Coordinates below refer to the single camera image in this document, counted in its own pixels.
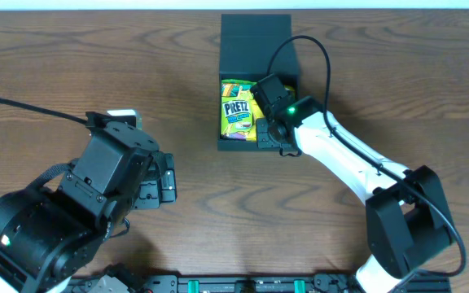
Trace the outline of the Pretz snack box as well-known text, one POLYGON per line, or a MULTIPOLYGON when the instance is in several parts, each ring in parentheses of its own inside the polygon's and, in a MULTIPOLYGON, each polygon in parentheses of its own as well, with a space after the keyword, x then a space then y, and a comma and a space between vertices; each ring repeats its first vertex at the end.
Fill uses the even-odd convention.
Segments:
POLYGON ((236 79, 221 81, 220 135, 226 140, 256 141, 256 119, 251 88, 254 82, 236 79))

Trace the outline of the black gift box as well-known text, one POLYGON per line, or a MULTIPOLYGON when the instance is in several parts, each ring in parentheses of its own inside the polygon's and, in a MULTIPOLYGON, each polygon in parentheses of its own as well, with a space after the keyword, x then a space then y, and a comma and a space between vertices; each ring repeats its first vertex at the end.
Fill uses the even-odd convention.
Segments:
MULTIPOLYGON (((278 47, 292 37, 291 15, 223 14, 221 16, 221 45, 219 80, 257 82, 265 78, 270 59, 278 47)), ((299 88, 300 65, 292 43, 278 53, 271 73, 284 85, 299 88)), ((218 134, 219 151, 278 151, 274 142, 259 142, 222 138, 218 134)))

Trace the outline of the yellow small snack can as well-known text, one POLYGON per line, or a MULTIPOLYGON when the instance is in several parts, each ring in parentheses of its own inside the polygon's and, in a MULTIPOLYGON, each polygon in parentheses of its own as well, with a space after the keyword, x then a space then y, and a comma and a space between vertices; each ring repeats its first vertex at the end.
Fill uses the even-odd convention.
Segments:
POLYGON ((296 100, 296 90, 289 85, 285 85, 284 89, 287 91, 287 97, 296 100))

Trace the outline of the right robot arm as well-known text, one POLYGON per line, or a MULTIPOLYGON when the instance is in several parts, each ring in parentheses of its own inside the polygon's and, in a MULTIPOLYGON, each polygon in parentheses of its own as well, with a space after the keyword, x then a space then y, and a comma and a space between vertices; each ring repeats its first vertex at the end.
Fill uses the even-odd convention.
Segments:
POLYGON ((295 99, 275 75, 251 92, 273 140, 326 166, 364 204, 371 255, 355 274, 364 292, 399 288, 455 242, 441 181, 429 167, 411 170, 382 156, 316 99, 295 99))

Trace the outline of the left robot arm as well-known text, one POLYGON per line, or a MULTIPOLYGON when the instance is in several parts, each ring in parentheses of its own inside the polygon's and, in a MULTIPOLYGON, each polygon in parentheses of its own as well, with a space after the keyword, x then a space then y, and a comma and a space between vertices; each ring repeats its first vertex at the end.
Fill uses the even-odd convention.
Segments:
POLYGON ((87 112, 82 155, 0 198, 0 292, 61 292, 128 214, 177 198, 174 158, 135 113, 87 112))

